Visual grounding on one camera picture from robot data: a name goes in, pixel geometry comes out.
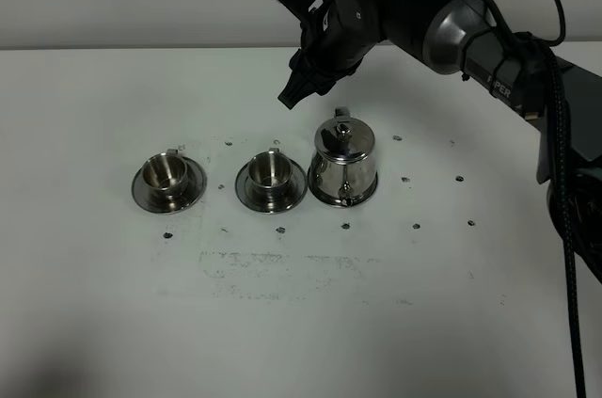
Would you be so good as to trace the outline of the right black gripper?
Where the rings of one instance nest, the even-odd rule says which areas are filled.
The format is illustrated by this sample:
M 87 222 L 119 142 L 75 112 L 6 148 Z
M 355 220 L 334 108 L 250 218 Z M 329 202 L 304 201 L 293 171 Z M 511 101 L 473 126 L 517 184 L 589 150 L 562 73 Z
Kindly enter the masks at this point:
M 326 95 L 385 40 L 421 60 L 426 31 L 441 8 L 442 0 L 333 0 L 317 40 L 291 58 L 278 100 L 293 109 L 312 94 Z

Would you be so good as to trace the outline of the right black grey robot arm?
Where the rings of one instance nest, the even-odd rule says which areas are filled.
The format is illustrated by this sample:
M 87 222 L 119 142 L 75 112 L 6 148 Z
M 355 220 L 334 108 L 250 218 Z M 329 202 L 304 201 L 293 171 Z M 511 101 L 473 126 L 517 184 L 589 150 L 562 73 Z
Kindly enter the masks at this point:
M 483 86 L 540 135 L 539 183 L 564 152 L 573 248 L 601 272 L 601 79 L 513 32 L 493 0 L 278 0 L 301 25 L 301 46 L 279 99 L 293 107 L 353 74 L 389 41 L 433 72 Z

